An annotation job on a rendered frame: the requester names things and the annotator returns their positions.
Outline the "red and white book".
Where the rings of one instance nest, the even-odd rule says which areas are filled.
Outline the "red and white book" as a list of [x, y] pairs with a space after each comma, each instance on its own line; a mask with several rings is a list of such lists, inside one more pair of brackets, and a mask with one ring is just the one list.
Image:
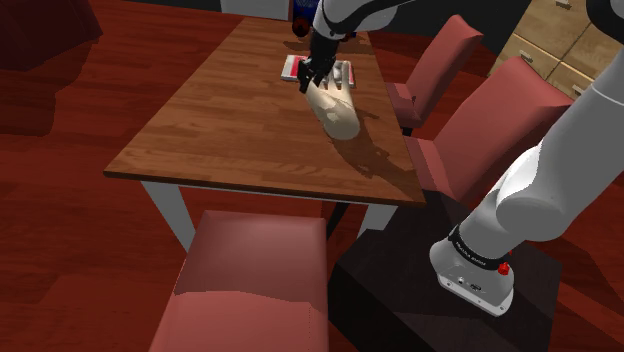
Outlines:
[[[306, 56], [303, 56], [303, 55], [288, 55], [286, 57], [280, 78], [285, 81], [297, 81], [298, 80], [297, 78], [298, 64], [300, 61], [305, 60], [305, 59], [306, 59]], [[346, 61], [336, 60], [335, 61], [334, 67], [333, 67], [334, 81], [338, 87], [342, 86], [342, 78], [343, 78], [342, 66], [344, 62], [346, 62], [347, 65], [349, 66], [349, 75], [348, 75], [349, 86], [351, 88], [355, 88], [356, 82], [355, 82], [353, 67], [351, 65], [351, 62], [348, 60]]]

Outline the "blue box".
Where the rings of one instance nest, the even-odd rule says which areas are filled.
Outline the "blue box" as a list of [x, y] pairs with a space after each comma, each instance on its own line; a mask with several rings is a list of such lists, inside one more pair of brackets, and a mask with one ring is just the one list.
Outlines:
[[293, 18], [313, 20], [319, 0], [293, 0]]

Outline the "light wooden drawer cabinet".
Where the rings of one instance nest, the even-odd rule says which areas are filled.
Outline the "light wooden drawer cabinet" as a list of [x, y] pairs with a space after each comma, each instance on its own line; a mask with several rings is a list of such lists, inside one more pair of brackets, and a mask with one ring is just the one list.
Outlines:
[[545, 81], [577, 99], [621, 48], [590, 23], [586, 0], [532, 0], [493, 67], [520, 56]]

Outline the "red upholstered chair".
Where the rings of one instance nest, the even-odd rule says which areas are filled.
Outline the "red upholstered chair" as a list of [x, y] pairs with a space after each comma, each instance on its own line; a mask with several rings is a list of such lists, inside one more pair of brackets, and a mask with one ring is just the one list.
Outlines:
[[322, 218], [204, 212], [148, 352], [329, 352]]
[[405, 139], [421, 187], [463, 205], [481, 199], [572, 103], [522, 58], [506, 60], [434, 139]]
[[420, 128], [483, 34], [458, 14], [451, 16], [422, 54], [405, 83], [386, 88], [399, 126]]

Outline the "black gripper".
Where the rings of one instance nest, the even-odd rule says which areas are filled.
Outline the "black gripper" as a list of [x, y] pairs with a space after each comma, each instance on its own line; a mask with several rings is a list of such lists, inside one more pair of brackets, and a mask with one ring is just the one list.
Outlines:
[[317, 31], [312, 33], [308, 59], [299, 61], [297, 66], [297, 79], [301, 93], [307, 92], [309, 83], [315, 74], [325, 74], [317, 85], [320, 89], [327, 89], [329, 84], [335, 80], [335, 67], [333, 65], [338, 45], [338, 40], [328, 39]]

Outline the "dark robot stand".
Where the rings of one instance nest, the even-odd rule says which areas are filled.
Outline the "dark robot stand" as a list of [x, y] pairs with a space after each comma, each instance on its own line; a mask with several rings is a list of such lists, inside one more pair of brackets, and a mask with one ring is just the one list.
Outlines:
[[359, 352], [548, 352], [562, 265], [528, 243], [513, 250], [514, 298], [500, 317], [439, 284], [429, 249], [469, 213], [439, 192], [363, 232], [336, 262], [331, 323]]

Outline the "wooden table with white legs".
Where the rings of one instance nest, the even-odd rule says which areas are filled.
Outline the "wooden table with white legs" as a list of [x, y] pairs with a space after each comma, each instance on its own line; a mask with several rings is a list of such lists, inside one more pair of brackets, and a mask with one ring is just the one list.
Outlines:
[[181, 196], [197, 187], [363, 204], [364, 229], [425, 202], [369, 36], [343, 43], [351, 62], [358, 136], [330, 139], [294, 82], [303, 55], [286, 21], [245, 17], [105, 168], [142, 183], [183, 246], [195, 229]]

